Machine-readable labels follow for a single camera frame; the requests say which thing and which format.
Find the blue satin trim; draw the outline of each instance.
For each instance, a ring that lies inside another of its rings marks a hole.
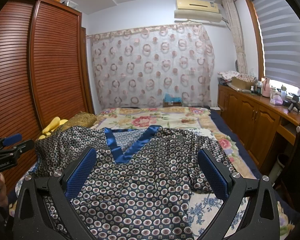
[[[140,149],[150,141],[150,139],[157,133],[160,125],[150,125],[140,136],[140,138],[131,145],[124,153],[120,146],[117,145],[117,141],[113,135],[114,132],[128,132],[134,131],[136,129],[115,129],[111,130],[110,128],[105,127],[104,132],[107,138],[107,144],[111,149],[112,156],[116,163],[128,163],[132,156],[140,151]]]

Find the louvered wardrobe door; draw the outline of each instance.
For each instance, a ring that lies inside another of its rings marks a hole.
[[[35,98],[43,125],[87,112],[80,75],[80,18],[41,2],[34,30]]]
[[[19,132],[23,140],[36,139],[40,133],[27,64],[33,7],[30,0],[10,0],[0,11],[0,137]],[[35,161],[34,150],[26,152],[4,172],[8,191]]]

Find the wardrobe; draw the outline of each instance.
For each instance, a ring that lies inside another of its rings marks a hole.
[[[81,13],[55,0],[9,0],[0,11],[0,137],[36,140],[55,117],[93,113]],[[7,190],[34,150],[4,172]]]

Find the cardboard box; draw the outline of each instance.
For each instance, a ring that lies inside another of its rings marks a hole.
[[[234,85],[235,87],[240,88],[240,89],[250,90],[251,86],[254,87],[254,83],[253,82],[246,82],[246,81],[243,81],[243,80],[238,79],[236,77],[232,78],[232,82],[231,83],[232,83],[232,85]]]
[[[163,107],[182,106],[182,102],[166,102],[163,100]]]

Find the window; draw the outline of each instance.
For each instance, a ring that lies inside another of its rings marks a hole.
[[[287,93],[292,93],[292,94],[298,95],[298,91],[299,91],[298,87],[295,87],[295,86],[292,86],[289,84],[285,84],[285,83],[282,83],[277,80],[272,80],[272,79],[270,80],[270,86],[273,86],[275,88],[281,88],[282,85],[284,85],[287,88]]]
[[[246,2],[257,40],[259,80],[264,72],[273,83],[290,85],[290,90],[300,88],[299,18],[285,0]]]

